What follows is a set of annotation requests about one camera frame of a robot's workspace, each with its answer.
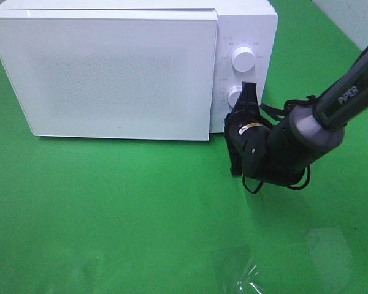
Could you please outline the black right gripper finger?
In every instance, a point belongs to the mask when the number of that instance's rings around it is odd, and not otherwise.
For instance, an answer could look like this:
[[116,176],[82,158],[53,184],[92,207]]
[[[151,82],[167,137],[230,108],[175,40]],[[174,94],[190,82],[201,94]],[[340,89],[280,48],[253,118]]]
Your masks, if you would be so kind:
[[256,83],[242,82],[242,90],[232,108],[232,113],[260,113]]

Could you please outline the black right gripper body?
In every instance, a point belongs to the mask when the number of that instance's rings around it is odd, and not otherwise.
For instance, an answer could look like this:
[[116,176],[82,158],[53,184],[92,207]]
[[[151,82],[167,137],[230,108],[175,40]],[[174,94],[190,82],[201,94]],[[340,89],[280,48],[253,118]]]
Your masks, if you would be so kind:
[[252,111],[236,110],[224,121],[232,175],[271,176],[267,138],[272,124]]

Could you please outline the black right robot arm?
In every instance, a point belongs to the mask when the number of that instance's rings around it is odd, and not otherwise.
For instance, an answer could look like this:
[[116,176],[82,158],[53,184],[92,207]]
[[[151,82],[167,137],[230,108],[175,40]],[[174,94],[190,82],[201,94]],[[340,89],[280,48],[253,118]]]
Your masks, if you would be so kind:
[[230,172],[291,190],[305,188],[311,164],[338,147],[347,123],[368,108],[368,46],[345,75],[320,96],[287,100],[282,109],[259,104],[256,83],[243,82],[224,119]]

